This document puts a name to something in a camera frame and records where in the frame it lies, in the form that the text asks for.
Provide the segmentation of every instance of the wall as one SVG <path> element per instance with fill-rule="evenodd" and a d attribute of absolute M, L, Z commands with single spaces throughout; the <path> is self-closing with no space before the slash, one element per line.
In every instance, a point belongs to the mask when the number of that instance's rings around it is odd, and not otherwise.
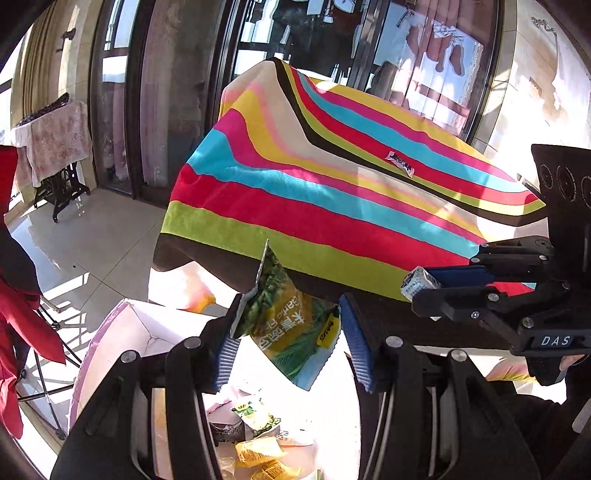
<path fill-rule="evenodd" d="M 535 0 L 506 4 L 516 8 L 509 9 L 509 17 L 505 14 L 498 75 L 473 145 L 514 176 L 520 174 L 538 186 L 531 144 L 591 148 L 590 116 L 575 121 L 562 106 L 554 107 L 556 40 L 553 33 L 537 28 L 532 17 L 546 20 L 557 31 L 558 42 L 576 54 L 565 33 Z"/>
<path fill-rule="evenodd" d="M 68 92 L 71 98 L 89 104 L 90 57 L 101 4 L 102 0 L 57 0 L 51 38 L 44 49 L 44 54 L 50 57 L 47 103 Z M 62 45 L 61 35 L 72 28 L 76 28 L 74 38 L 65 41 L 63 51 L 56 52 Z M 91 190 L 96 188 L 92 153 L 79 163 L 78 174 Z"/>

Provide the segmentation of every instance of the towel label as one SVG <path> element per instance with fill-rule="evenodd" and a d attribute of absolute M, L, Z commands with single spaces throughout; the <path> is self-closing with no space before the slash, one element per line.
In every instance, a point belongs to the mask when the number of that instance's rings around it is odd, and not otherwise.
<path fill-rule="evenodd" d="M 389 160 L 394 165 L 396 165 L 400 170 L 404 170 L 406 174 L 412 178 L 414 175 L 414 168 L 412 168 L 406 161 L 400 158 L 396 153 L 390 152 L 386 157 L 386 160 Z"/>

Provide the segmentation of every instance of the red jacket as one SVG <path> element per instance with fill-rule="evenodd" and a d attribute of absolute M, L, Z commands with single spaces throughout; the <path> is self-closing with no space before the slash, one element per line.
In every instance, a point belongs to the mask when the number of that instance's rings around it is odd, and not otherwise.
<path fill-rule="evenodd" d="M 16 393 L 20 372 L 10 328 L 42 357 L 62 364 L 66 359 L 58 334 L 35 312 L 41 297 L 35 265 L 4 225 L 17 158 L 16 148 L 0 145 L 0 421 L 20 438 L 22 420 Z"/>

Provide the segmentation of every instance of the striped towel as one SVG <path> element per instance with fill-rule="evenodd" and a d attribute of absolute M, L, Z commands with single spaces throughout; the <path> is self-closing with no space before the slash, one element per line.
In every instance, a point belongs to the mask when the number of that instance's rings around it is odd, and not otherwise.
<path fill-rule="evenodd" d="M 485 241 L 543 234 L 544 210 L 431 121 L 269 59 L 224 90 L 219 121 L 177 179 L 154 268 L 203 265 L 197 244 L 259 259 L 270 239 L 290 270 L 403 300 L 409 270 L 465 265 Z"/>

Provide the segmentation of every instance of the window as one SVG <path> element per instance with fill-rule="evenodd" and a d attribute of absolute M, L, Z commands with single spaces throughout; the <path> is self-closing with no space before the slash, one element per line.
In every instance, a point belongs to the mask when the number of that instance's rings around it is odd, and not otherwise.
<path fill-rule="evenodd" d="M 10 96 L 12 92 L 12 77 L 17 68 L 18 53 L 21 51 L 22 39 L 8 57 L 4 68 L 0 72 L 0 144 L 10 145 Z"/>
<path fill-rule="evenodd" d="M 465 138 L 488 73 L 494 12 L 493 0 L 390 2 L 366 92 Z"/>
<path fill-rule="evenodd" d="M 345 85 L 368 0 L 250 0 L 234 76 L 278 57 L 302 73 Z"/>
<path fill-rule="evenodd" d="M 125 79 L 138 3 L 139 0 L 112 2 L 107 25 L 99 23 L 97 29 L 92 71 L 92 127 L 99 182 L 129 194 L 132 190 L 125 150 Z"/>
<path fill-rule="evenodd" d="M 205 88 L 223 3 L 156 0 L 154 4 L 139 104 L 146 195 L 155 187 L 160 195 L 169 192 L 168 199 L 178 172 L 205 135 Z"/>

